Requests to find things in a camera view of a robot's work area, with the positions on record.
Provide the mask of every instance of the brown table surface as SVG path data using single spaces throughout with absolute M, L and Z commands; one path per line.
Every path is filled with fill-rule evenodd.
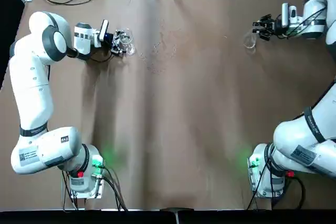
M 303 0 L 93 0 L 79 6 L 33 0 L 17 38 L 29 33 L 28 19 L 39 10 L 63 16 L 72 29 L 77 22 L 99 29 L 103 19 L 111 32 L 132 29 L 132 57 L 52 65 L 55 111 L 48 128 L 78 127 L 82 141 L 117 170 L 131 209 L 241 209 L 251 197 L 246 158 L 258 143 L 272 141 L 277 124 L 312 105 L 336 73 L 324 38 L 258 40 L 256 53 L 246 53 L 242 40 L 252 22 L 276 17 L 288 1 L 302 14 Z M 19 116 L 8 72 L 0 104 L 0 208 L 61 208 L 57 168 L 27 176 L 12 171 Z M 333 180 L 300 176 L 305 208 L 335 208 Z M 299 197 L 293 185 L 278 207 L 294 207 Z M 115 208 L 112 191 L 106 186 L 103 199 L 86 207 Z M 269 200 L 259 207 L 269 208 Z

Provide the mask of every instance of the clear plastic cup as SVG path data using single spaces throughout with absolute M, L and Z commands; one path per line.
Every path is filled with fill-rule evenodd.
M 257 34 L 252 33 L 252 29 L 248 31 L 243 37 L 244 47 L 252 49 L 256 46 Z

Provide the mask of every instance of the qr code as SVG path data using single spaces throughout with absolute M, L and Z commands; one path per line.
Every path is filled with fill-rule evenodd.
M 20 161 L 24 161 L 24 160 L 26 160 L 26 159 L 25 159 L 25 154 L 19 154 L 19 156 L 20 156 Z

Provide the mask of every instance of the transparent cup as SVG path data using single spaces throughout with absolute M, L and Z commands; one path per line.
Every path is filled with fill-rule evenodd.
M 131 29 L 122 29 L 120 34 L 120 48 L 124 51 L 124 55 L 131 56 L 135 54 L 133 32 Z
M 257 34 L 252 33 L 252 29 L 248 31 L 243 37 L 244 47 L 252 49 L 256 46 Z

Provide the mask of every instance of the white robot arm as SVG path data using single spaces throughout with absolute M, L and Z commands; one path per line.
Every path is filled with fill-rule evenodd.
M 286 37 L 290 33 L 316 39 L 327 28 L 327 48 L 336 60 L 336 0 L 305 0 L 304 3 L 303 18 L 297 17 L 296 8 L 284 4 L 284 20 L 274 20 L 271 24 L 266 19 L 259 21 L 258 25 L 264 26 L 267 31 L 259 26 L 255 32 L 260 37 L 266 36 L 266 40 L 270 35 Z M 267 27 L 274 28 L 273 34 L 268 33 Z M 284 192 L 285 173 L 289 170 L 335 178 L 335 125 L 336 81 L 333 81 L 313 107 L 304 109 L 301 115 L 291 121 L 280 123 L 275 129 L 273 143 L 259 144 L 248 158 L 250 184 L 252 190 L 256 191 L 256 196 L 281 196 Z
M 90 192 L 103 174 L 103 159 L 94 146 L 81 143 L 75 127 L 47 130 L 54 105 L 45 71 L 46 65 L 66 55 L 86 56 L 72 48 L 69 24 L 57 14 L 32 14 L 29 29 L 31 34 L 12 44 L 9 60 L 20 116 L 20 136 L 11 155 L 12 167 L 18 174 L 32 174 L 58 166 L 70 174 L 71 189 Z

